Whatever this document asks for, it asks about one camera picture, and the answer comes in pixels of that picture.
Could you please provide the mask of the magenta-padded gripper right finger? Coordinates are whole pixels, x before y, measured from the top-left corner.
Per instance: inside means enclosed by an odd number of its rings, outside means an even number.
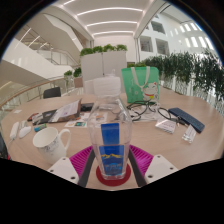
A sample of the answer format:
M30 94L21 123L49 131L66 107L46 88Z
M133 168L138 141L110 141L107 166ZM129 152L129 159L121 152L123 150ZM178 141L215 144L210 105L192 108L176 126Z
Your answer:
M161 154L153 156L133 145L130 146L129 160L139 187L143 187L178 171L178 169Z

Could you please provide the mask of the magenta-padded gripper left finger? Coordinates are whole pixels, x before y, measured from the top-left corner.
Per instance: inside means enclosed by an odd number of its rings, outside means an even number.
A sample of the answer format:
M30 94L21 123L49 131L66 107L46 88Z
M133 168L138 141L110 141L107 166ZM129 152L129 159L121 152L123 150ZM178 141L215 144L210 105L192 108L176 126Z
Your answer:
M88 146L70 158L62 157L48 169L48 172L81 187L85 187L94 159L93 148Z

